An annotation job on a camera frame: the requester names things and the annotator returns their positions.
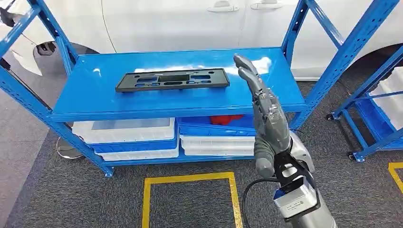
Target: storage bin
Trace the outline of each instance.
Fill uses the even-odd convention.
[[[186,149],[250,149],[254,136],[186,136],[181,135],[181,146]]]
[[[250,149],[184,149],[185,155],[197,156],[253,156],[253,148]]]
[[[88,144],[172,140],[175,118],[81,121],[72,131]]]
[[[177,126],[175,124],[175,135],[170,140],[155,141],[134,141],[134,142],[113,142],[113,143],[89,143],[95,152],[126,152],[126,151],[152,151],[175,149],[178,144]]]
[[[364,115],[367,120],[366,125],[376,140],[379,141],[396,131],[382,108],[378,107],[372,99],[358,101],[355,105]]]
[[[228,125],[213,125],[209,116],[178,118],[180,135],[191,136],[255,136],[253,115],[244,115]]]
[[[157,159],[157,158],[176,158],[179,156],[179,137],[178,132],[175,132],[174,143],[170,143],[173,148],[163,148],[162,145],[166,145],[166,142],[158,141],[146,141],[146,142],[133,142],[128,144],[128,149],[131,151],[117,151],[118,148],[123,149],[125,147],[118,147],[119,143],[110,143],[111,149],[107,151],[107,147],[102,147],[102,150],[95,150],[95,154],[101,156],[105,161],[126,161],[126,160],[140,160],[140,159]]]
[[[369,95],[381,95],[398,92],[403,89],[403,67],[395,67],[391,75],[379,82]],[[374,98],[377,107],[380,107],[387,115],[395,129],[403,127],[403,94]]]

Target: car door handle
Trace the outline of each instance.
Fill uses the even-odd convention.
[[[239,7],[231,4],[227,0],[217,1],[213,7],[207,8],[207,11],[210,12],[234,12],[239,10]]]
[[[283,6],[283,3],[279,0],[260,0],[250,5],[252,10],[269,10],[278,9]]]

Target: gray carpet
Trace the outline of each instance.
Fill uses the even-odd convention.
[[[389,162],[403,162],[403,153],[378,152],[365,163],[350,161],[346,153],[359,146],[349,127],[324,118],[377,66],[368,59],[346,71],[342,82],[347,88],[336,84],[298,133],[311,152],[317,185],[340,228],[403,227],[402,193],[387,169]],[[312,84],[299,86],[306,93]],[[372,140],[364,125],[360,129]],[[233,171],[239,197],[258,178],[253,161],[220,161],[116,167],[108,179],[87,160],[57,156],[55,143],[56,136],[49,132],[5,227],[138,228],[146,177]],[[252,228],[286,227],[271,200],[275,187],[260,183],[250,190],[246,207]],[[150,202],[151,228],[235,227],[227,180],[156,184]]]

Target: metal base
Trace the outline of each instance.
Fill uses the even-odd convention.
[[[83,155],[78,150],[64,141],[61,137],[59,137],[58,142],[56,143],[56,150],[58,151],[58,154],[60,156],[66,159],[73,160],[83,157]]]

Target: floor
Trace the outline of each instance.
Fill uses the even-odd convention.
[[[359,149],[351,131],[344,122],[324,119],[380,59],[370,57],[350,68],[298,133],[311,152],[317,184],[341,228],[403,227],[402,193],[387,169],[390,162],[403,162],[403,153],[379,152],[365,163],[349,161],[345,154]],[[14,70],[52,106],[65,75],[59,62],[51,58],[46,62],[50,71],[42,77],[18,67]],[[306,93],[312,83],[299,86]],[[0,108],[0,154],[6,158],[0,164],[0,227],[141,227],[146,177],[233,172],[239,197],[258,178],[253,161],[118,167],[113,178],[103,178],[85,159],[67,161],[57,156],[57,136],[3,92]],[[402,170],[398,174],[403,178]],[[270,200],[274,189],[262,183],[249,193],[252,227],[286,227]],[[225,179],[154,184],[149,227],[238,228],[230,192]]]

